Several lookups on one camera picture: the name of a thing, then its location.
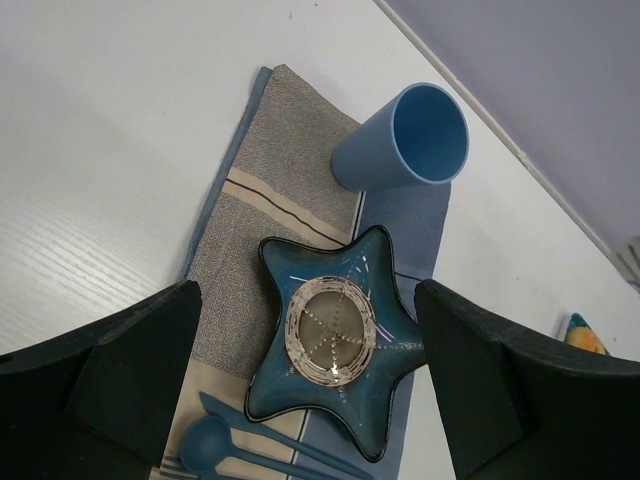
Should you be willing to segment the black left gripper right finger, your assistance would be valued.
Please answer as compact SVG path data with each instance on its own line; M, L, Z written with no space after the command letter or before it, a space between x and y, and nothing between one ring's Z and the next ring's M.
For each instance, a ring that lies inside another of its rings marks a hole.
M508 320L434 280L415 307L460 479L635 479L639 365Z

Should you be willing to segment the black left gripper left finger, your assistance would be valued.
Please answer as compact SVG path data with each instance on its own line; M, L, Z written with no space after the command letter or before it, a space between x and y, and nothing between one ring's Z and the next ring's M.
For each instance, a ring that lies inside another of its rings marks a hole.
M197 282L1 357L4 479L146 479L159 466L202 308Z

